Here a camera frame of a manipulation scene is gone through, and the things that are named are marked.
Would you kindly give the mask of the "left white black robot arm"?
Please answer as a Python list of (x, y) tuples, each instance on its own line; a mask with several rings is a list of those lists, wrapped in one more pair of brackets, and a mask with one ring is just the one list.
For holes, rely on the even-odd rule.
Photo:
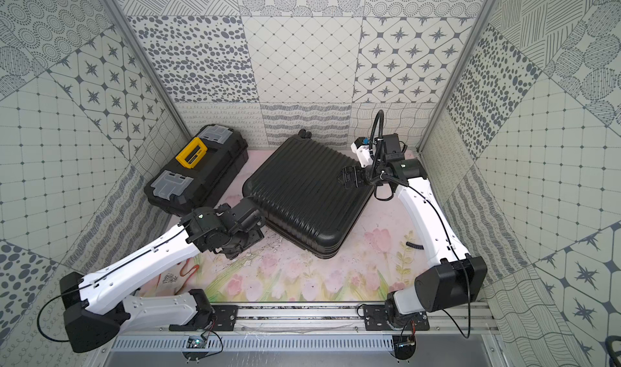
[(201, 253), (222, 254), (233, 260), (263, 239), (264, 224), (265, 216), (249, 198), (234, 207), (197, 208), (118, 262), (87, 275), (72, 272), (64, 276), (60, 297), (72, 350), (90, 352), (137, 329), (213, 329), (215, 309), (201, 289), (177, 297), (147, 299), (135, 293), (168, 268)]

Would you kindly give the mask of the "black hard-shell suitcase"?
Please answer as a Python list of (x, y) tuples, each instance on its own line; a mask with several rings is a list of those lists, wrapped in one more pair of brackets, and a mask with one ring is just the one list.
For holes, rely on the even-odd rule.
[(348, 189), (342, 170), (357, 162), (301, 129), (245, 181), (242, 194), (268, 227), (322, 260), (333, 258), (360, 218), (373, 189)]

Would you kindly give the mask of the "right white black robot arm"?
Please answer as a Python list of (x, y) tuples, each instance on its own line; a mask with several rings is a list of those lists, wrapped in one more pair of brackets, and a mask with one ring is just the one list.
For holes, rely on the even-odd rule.
[(468, 327), (460, 333), (469, 337), (472, 302), (478, 297), (488, 267), (482, 257), (470, 254), (452, 230), (420, 161), (413, 158), (367, 167), (348, 166), (342, 169), (340, 182), (347, 189), (375, 189), (388, 184), (422, 242), (429, 268), (415, 278), (412, 286), (388, 294), (385, 306), (390, 325), (403, 328), (417, 314), (447, 312), (465, 305)]

